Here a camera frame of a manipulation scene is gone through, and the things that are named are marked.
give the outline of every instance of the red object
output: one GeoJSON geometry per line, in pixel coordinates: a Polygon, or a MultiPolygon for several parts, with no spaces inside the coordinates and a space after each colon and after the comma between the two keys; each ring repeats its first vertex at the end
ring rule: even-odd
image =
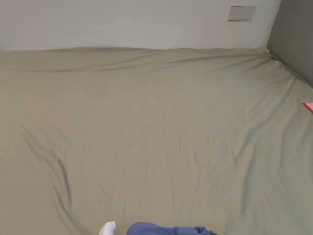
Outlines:
{"type": "Polygon", "coordinates": [[[313,113],[313,103],[302,103],[311,113],[313,113]]]}

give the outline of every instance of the electrical outlet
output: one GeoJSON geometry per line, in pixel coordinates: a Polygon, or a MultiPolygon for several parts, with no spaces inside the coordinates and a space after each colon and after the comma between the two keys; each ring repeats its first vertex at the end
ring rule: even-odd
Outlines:
{"type": "Polygon", "coordinates": [[[228,21],[251,20],[255,6],[230,7],[228,21]]]}

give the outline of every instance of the blue clothing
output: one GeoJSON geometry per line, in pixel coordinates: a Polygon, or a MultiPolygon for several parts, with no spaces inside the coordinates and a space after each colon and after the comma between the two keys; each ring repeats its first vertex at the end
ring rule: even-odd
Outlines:
{"type": "Polygon", "coordinates": [[[205,227],[166,228],[156,224],[137,222],[128,229],[126,235],[217,235],[205,227]]]}

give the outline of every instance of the mattress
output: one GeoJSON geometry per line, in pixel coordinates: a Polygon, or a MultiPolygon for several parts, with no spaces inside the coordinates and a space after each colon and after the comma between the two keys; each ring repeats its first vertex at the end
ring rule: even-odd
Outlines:
{"type": "Polygon", "coordinates": [[[312,234],[312,101],[260,50],[4,54],[1,233],[312,234]]]}

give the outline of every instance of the white sock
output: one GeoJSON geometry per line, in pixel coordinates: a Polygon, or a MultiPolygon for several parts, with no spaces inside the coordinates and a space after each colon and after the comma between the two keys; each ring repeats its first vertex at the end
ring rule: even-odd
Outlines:
{"type": "Polygon", "coordinates": [[[99,235],[114,235],[115,222],[107,222],[100,230],[99,235]]]}

